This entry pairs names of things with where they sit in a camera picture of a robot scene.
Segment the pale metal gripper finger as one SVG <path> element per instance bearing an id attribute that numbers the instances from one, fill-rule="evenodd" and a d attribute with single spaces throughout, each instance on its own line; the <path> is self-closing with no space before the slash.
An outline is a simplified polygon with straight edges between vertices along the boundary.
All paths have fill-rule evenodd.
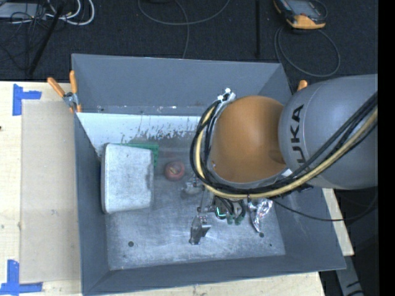
<path id="1" fill-rule="evenodd" d="M 212 224 L 208 214 L 196 215 L 191 223 L 189 243 L 198 245 L 211 229 Z"/>
<path id="2" fill-rule="evenodd" d="M 197 179 L 196 177 L 192 177 L 184 183 L 184 185 L 181 189 L 181 193 L 183 195 L 192 196 L 192 195 L 199 194 L 200 192 L 203 191 L 203 189 L 204 189 L 204 186 L 201 183 L 201 181 L 199 179 Z"/>

